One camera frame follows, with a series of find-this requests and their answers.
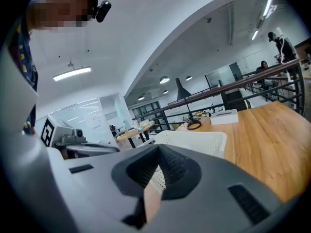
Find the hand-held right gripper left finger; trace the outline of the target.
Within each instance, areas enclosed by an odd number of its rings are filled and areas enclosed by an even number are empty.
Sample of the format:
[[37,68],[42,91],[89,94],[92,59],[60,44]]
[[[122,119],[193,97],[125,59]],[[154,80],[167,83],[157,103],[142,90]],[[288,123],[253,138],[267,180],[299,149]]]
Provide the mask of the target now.
[[64,233],[158,233],[160,216],[144,217],[144,185],[157,167],[158,147],[62,161]]

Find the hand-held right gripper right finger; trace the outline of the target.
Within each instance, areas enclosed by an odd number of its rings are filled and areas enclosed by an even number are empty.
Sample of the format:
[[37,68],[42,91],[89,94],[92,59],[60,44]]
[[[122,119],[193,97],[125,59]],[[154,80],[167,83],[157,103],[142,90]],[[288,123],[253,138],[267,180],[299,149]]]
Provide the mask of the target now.
[[289,206],[264,183],[224,159],[157,147],[166,189],[148,233],[270,233]]

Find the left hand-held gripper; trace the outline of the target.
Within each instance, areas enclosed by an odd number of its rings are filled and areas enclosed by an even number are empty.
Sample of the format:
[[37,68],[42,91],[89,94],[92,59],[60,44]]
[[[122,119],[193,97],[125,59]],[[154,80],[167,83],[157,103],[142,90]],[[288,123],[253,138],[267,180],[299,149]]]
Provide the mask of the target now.
[[41,133],[41,140],[51,148],[65,147],[68,150],[76,151],[79,154],[111,154],[120,152],[116,147],[98,144],[84,144],[87,140],[81,129],[70,126],[62,119],[47,116]]

